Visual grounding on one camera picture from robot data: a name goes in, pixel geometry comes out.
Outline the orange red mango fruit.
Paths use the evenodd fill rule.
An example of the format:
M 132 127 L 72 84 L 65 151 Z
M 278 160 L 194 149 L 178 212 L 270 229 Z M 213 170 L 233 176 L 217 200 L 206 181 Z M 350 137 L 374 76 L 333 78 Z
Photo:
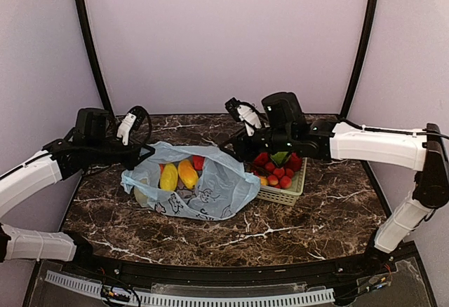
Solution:
M 194 189 L 199 180 L 199 176 L 190 160 L 185 159 L 180 161 L 177 167 L 177 171 L 182 183 L 188 189 Z

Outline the light blue printed plastic bag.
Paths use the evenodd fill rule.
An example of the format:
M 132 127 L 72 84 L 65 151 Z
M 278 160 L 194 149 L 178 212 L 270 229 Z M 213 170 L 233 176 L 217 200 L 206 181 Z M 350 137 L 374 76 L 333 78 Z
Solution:
M 146 158 L 134 170 L 121 175 L 126 193 L 136 192 L 142 207 L 167 216 L 203 221 L 229 219 L 258 194 L 260 178 L 245 171 L 242 163 L 214 146 L 173 146 L 166 142 L 152 145 L 155 154 Z M 199 183 L 192 190 L 180 180 L 177 189 L 159 187 L 161 165 L 178 164 L 194 156 L 204 157 Z

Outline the yellow lemon fruit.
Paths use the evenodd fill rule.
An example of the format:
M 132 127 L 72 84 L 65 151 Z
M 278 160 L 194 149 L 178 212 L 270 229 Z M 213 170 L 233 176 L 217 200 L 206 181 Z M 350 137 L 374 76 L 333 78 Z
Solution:
M 176 166 L 172 163 L 164 165 L 159 181 L 160 188 L 164 191 L 174 191 L 177 188 L 177 183 L 178 172 Z

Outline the light green round fruit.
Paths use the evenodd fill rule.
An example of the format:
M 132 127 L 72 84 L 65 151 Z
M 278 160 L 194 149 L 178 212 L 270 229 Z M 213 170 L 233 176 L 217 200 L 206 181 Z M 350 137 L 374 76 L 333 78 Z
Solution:
M 276 167 L 283 167 L 290 159 L 291 153 L 288 151 L 280 151 L 270 155 L 270 159 Z

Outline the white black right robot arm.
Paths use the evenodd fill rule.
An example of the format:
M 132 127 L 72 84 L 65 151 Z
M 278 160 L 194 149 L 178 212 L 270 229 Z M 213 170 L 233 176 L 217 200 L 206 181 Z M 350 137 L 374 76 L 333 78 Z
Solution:
M 414 189 L 373 232 L 358 258 L 358 269 L 372 275 L 421 221 L 448 204 L 448 156 L 442 139 L 433 123 L 422 130 L 394 130 L 349 121 L 291 121 L 262 128 L 249 125 L 219 148 L 242 163 L 254 161 L 262 152 L 288 152 L 302 158 L 372 161 L 415 171 Z

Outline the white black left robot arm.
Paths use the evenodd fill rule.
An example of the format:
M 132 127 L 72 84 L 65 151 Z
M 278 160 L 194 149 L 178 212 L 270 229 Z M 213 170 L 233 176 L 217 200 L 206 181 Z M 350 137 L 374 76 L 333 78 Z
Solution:
M 133 170 L 154 153 L 155 149 L 146 143 L 124 145 L 107 139 L 97 146 L 87 146 L 57 139 L 1 176 L 1 216 L 42 189 L 93 165 L 120 164 Z M 99 261 L 92 252 L 92 245 L 78 233 L 48 233 L 1 224 L 1 261 L 59 260 L 71 262 L 84 276 L 92 276 L 99 270 Z

